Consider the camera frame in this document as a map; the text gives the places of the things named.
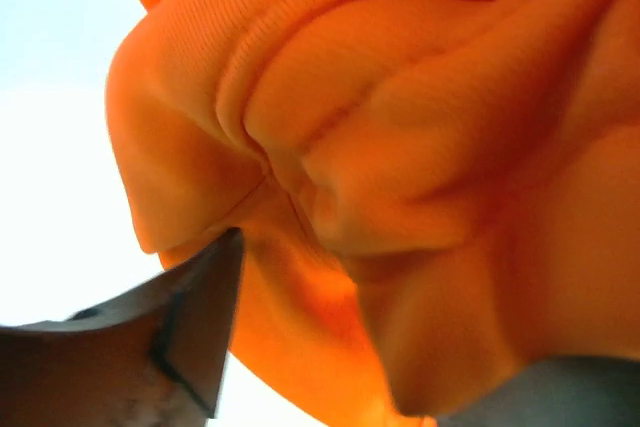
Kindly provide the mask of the orange jacket pink lining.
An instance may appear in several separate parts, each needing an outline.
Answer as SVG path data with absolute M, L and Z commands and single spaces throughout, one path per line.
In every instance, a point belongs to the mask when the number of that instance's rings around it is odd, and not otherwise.
M 237 227 L 233 354 L 416 426 L 639 356 L 639 0 L 140 0 L 107 119 L 142 249 Z

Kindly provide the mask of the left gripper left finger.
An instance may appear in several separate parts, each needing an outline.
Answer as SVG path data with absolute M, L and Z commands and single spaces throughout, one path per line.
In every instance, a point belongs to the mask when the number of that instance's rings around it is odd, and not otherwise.
M 63 321 L 1 330 L 5 426 L 202 426 L 231 339 L 244 239 Z

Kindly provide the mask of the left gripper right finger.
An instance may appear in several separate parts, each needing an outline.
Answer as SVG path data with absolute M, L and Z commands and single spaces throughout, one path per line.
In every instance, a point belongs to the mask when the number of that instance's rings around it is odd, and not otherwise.
M 607 357 L 538 362 L 439 426 L 581 427 L 639 424 L 639 363 Z

